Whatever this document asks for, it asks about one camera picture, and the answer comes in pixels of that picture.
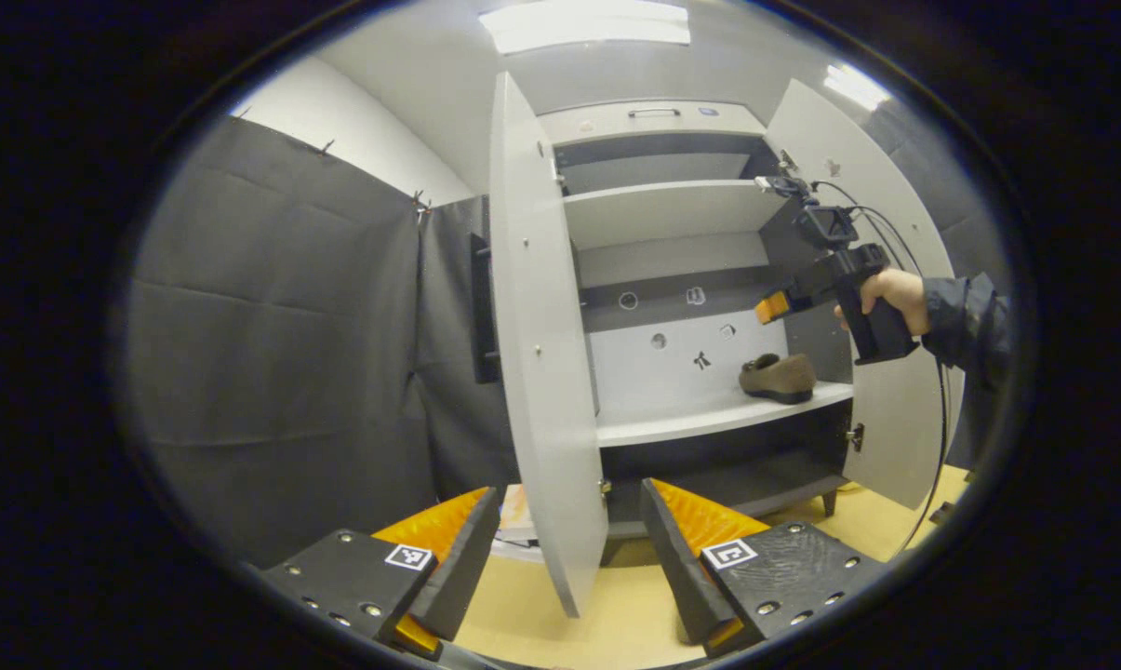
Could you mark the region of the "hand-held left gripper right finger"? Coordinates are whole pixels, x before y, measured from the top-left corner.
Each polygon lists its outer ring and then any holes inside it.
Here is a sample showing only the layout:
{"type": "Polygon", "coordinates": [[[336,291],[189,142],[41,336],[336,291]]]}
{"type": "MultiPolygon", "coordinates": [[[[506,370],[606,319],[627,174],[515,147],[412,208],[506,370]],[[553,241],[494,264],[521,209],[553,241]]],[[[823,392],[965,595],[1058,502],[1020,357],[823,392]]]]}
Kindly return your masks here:
{"type": "Polygon", "coordinates": [[[684,631],[706,657],[781,638],[887,573],[810,523],[768,525],[663,480],[642,480],[638,506],[684,631]]]}

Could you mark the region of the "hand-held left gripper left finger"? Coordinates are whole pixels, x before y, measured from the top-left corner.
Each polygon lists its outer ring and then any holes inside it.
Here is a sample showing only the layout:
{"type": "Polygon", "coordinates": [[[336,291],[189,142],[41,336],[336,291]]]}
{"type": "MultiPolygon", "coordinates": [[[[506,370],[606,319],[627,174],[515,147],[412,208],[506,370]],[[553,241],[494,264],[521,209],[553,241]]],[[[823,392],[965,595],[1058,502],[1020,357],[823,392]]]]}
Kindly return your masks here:
{"type": "Polygon", "coordinates": [[[498,525],[500,488],[475,488],[386,529],[332,530],[260,576],[353,636],[436,661],[458,634],[498,525]]]}

